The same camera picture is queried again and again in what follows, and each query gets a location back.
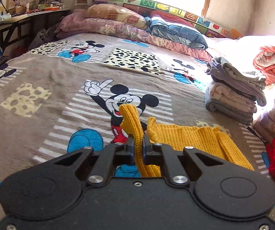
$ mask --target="desk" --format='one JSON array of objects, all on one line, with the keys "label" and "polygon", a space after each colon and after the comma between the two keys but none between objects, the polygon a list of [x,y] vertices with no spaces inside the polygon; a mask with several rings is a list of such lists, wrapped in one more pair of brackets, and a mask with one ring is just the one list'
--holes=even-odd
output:
[{"label": "desk", "polygon": [[[45,15],[45,29],[49,28],[49,20],[48,20],[48,16],[52,13],[56,14],[56,13],[61,13],[61,15],[66,16],[69,14],[70,9],[59,9],[59,10],[53,10],[53,11],[41,11],[41,12],[35,12],[35,13],[31,13],[31,14],[24,14],[24,15],[20,15],[20,16],[15,16],[12,17],[10,19],[6,19],[2,22],[0,22],[0,27],[1,26],[5,26],[5,25],[9,25],[9,27],[0,29],[0,47],[2,48],[2,51],[4,52],[6,47],[10,46],[11,44],[25,39],[25,38],[34,38],[34,22],[37,18],[37,16],[40,15]],[[21,36],[21,32],[22,29],[21,27],[25,24],[30,24],[30,31],[28,34]],[[9,41],[13,35],[13,32],[15,31],[15,29],[17,28],[17,39],[14,39],[12,41]],[[7,35],[4,38],[4,32],[8,31]]]}]

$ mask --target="gray folded towel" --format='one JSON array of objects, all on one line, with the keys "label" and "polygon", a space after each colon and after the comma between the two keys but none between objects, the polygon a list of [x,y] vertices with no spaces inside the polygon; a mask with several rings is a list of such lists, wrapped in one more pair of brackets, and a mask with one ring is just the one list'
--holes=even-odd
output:
[{"label": "gray folded towel", "polygon": [[229,104],[226,104],[216,99],[211,99],[208,89],[205,91],[204,95],[205,95],[205,107],[207,110],[211,112],[214,112],[217,110],[245,125],[249,125],[253,121],[253,117],[252,117],[253,113],[246,113],[234,108]]},{"label": "gray folded towel", "polygon": [[263,91],[265,89],[266,77],[261,72],[260,73],[254,72],[254,74],[252,74],[252,72],[241,73],[223,57],[218,57],[218,62],[221,63],[224,73],[228,75],[230,78],[247,83],[250,86],[258,89],[259,91]]},{"label": "gray folded towel", "polygon": [[249,82],[244,82],[240,80],[236,80],[230,76],[228,76],[222,67],[221,61],[225,63],[227,60],[223,57],[215,57],[211,62],[207,64],[207,74],[213,75],[217,79],[223,80],[228,83],[231,87],[236,88],[237,90],[253,95],[256,97],[256,101],[259,106],[266,105],[266,98],[262,91],[252,86]]}]

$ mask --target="bedspread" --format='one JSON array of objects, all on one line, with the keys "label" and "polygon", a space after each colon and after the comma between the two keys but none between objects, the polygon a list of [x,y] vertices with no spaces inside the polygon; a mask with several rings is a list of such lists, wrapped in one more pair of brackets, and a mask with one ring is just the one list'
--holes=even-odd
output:
[{"label": "bedspread", "polygon": [[[149,117],[218,127],[267,176],[263,142],[204,107],[204,92],[189,75],[206,83],[206,68],[187,55],[101,34],[71,36],[8,61],[0,66],[0,184],[14,172],[78,148],[102,150],[111,141],[126,141],[119,111],[124,103],[136,106],[143,129]],[[116,176],[139,175],[135,166],[116,168]],[[0,219],[3,215],[0,205]],[[275,219],[275,209],[270,216]]]}]

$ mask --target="blue blanket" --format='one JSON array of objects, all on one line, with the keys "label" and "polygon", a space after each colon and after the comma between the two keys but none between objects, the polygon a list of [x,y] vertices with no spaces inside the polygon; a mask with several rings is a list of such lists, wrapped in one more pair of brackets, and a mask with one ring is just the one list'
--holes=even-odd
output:
[{"label": "blue blanket", "polygon": [[147,17],[146,21],[151,34],[155,36],[179,42],[191,48],[207,49],[207,43],[202,34],[193,27],[179,23],[170,23],[158,16]]}]

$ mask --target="yellow knit sweater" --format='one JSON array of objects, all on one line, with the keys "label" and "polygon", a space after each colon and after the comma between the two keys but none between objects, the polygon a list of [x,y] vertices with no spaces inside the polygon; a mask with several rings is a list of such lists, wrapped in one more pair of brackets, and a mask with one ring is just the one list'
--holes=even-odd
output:
[{"label": "yellow knit sweater", "polygon": [[[122,104],[119,108],[123,116],[121,127],[134,137],[135,163],[144,177],[161,176],[160,168],[155,165],[144,165],[142,157],[143,129],[135,106]],[[156,123],[150,117],[147,124],[149,139],[156,143],[169,144],[174,150],[183,150],[185,146],[193,146],[250,170],[254,170],[245,156],[240,152],[232,139],[221,132],[218,127],[179,126]]]}]

